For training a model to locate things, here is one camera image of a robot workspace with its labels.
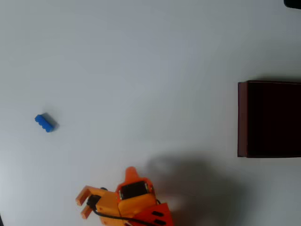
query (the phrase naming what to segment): wire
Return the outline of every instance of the wire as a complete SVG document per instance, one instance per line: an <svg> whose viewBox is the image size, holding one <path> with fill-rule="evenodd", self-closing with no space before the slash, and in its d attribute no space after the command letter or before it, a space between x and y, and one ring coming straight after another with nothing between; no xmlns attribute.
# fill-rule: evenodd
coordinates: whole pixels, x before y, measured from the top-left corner
<svg viewBox="0 0 301 226"><path fill-rule="evenodd" d="M139 223L139 224L142 224L142 225L146 225L146 226L156 226L152 223L148 223L148 222L143 221L143 220L139 220L139 219L135 219L135 218L124 218L124 217L111 216L111 215L107 215L107 214L104 214L104 213L99 213L94 209L92 209L92 210L96 215L104 217L104 218L112 218L112 219L118 219L118 220L128 220L128 221L133 221L133 222L136 222L136 223Z"/></svg>

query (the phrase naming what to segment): tabletop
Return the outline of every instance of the tabletop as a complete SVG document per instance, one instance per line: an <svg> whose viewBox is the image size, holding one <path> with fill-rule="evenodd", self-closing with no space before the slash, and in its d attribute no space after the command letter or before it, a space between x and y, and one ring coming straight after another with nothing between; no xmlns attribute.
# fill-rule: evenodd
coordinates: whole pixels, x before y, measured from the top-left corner
<svg viewBox="0 0 301 226"><path fill-rule="evenodd" d="M282 0L2 1L4 226L100 225L75 198L128 166L176 226L299 225L300 159L237 158L237 83L299 79L300 24Z"/></svg>

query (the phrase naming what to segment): blue lego brick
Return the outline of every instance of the blue lego brick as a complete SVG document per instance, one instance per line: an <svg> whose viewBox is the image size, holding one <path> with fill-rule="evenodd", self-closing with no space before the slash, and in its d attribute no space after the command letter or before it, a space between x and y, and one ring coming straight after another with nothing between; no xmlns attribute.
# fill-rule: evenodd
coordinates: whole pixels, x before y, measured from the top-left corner
<svg viewBox="0 0 301 226"><path fill-rule="evenodd" d="M35 117L35 121L39 123L47 133L53 131L53 125L51 125L42 115L38 114L37 117Z"/></svg>

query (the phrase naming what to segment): orange 3d printed part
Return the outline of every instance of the orange 3d printed part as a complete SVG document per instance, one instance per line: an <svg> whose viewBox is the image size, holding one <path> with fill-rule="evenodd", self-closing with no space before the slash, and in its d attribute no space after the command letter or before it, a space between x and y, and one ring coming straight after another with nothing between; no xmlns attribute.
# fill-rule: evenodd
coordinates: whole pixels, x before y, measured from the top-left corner
<svg viewBox="0 0 301 226"><path fill-rule="evenodd" d="M139 177L135 167L127 168L125 182L116 192L85 186L76 202L81 206L87 198L84 219L93 211L107 226L174 226L167 203L156 199L152 182Z"/></svg>

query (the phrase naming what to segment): brown box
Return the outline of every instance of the brown box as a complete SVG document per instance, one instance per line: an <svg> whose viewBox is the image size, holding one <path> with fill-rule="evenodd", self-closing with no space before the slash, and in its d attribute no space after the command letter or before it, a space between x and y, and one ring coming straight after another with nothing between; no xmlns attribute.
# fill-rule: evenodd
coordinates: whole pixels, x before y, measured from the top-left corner
<svg viewBox="0 0 301 226"><path fill-rule="evenodd" d="M301 83L238 83L238 157L301 157Z"/></svg>

